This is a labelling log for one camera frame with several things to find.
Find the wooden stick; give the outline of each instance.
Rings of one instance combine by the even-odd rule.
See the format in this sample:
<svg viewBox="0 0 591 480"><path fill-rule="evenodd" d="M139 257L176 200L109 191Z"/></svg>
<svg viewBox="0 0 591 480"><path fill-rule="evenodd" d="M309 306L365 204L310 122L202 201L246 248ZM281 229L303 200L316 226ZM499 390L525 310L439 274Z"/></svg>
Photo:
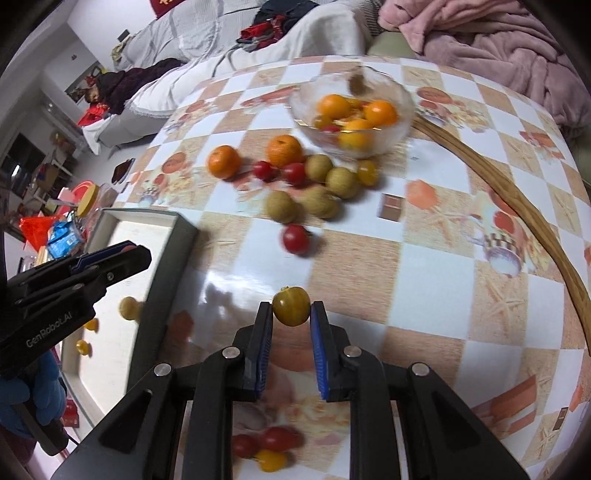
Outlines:
<svg viewBox="0 0 591 480"><path fill-rule="evenodd" d="M573 300L574 309L583 326L587 347L591 348L591 300L589 293L540 211L491 162L443 128L432 124L421 115L415 117L413 127L460 158L521 217L538 242L548 252L548 255L552 257L563 276L570 298Z"/></svg>

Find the white blanket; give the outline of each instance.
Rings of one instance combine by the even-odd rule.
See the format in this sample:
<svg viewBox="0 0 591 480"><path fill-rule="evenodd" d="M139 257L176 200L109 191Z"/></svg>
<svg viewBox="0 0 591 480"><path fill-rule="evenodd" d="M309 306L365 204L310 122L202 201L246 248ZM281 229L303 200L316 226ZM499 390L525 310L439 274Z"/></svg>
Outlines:
<svg viewBox="0 0 591 480"><path fill-rule="evenodd" d="M109 118L105 118L103 120L98 120L97 122L86 125L82 127L82 134L90 147L90 150L95 155L100 154L100 143L99 143L99 136L105 129L109 126L111 121L115 118L114 115L111 115Z"/></svg>
<svg viewBox="0 0 591 480"><path fill-rule="evenodd" d="M235 50L199 63L195 59L140 89L127 107L139 115L171 116L202 80L273 61L320 55L363 55L371 39L359 1L316 7L279 42L255 52Z"/></svg>

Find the dark red blanket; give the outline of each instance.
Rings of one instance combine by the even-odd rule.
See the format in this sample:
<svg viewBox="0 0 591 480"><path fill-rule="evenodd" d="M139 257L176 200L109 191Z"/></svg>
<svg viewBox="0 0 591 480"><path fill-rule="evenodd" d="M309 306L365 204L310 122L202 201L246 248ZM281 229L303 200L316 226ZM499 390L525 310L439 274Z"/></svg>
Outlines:
<svg viewBox="0 0 591 480"><path fill-rule="evenodd" d="M109 112L120 115L125 102L144 85L159 79L167 71L183 65L177 59L160 60L146 69L131 69L127 72L107 72L96 78L100 101L109 106Z"/></svg>

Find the glass bowl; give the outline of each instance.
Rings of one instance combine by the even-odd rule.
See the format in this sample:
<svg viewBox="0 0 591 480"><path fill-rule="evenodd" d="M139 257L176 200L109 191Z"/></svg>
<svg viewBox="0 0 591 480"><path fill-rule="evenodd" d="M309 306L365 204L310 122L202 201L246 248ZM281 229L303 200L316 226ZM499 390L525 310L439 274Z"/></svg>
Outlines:
<svg viewBox="0 0 591 480"><path fill-rule="evenodd" d="M325 132L314 127L316 105L331 93L364 101L387 100L398 111L398 121L387 127L358 131ZM410 93L392 77L371 67L317 76L297 86L288 98L288 110L302 133L317 147L339 157L368 158L390 150L410 132L415 106Z"/></svg>

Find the pink blanket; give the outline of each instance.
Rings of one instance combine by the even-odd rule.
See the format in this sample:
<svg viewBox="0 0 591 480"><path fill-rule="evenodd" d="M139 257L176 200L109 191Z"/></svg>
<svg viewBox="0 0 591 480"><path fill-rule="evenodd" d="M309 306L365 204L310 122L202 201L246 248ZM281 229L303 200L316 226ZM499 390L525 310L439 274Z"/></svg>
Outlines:
<svg viewBox="0 0 591 480"><path fill-rule="evenodd" d="M378 23L386 30L399 28L410 47L421 53L431 30L446 30L495 12L527 10L517 0L386 0Z"/></svg>
<svg viewBox="0 0 591 480"><path fill-rule="evenodd" d="M488 78L543 105L565 136L591 124L591 97L579 75L546 27L518 2L386 0L379 23L398 27L426 60Z"/></svg>

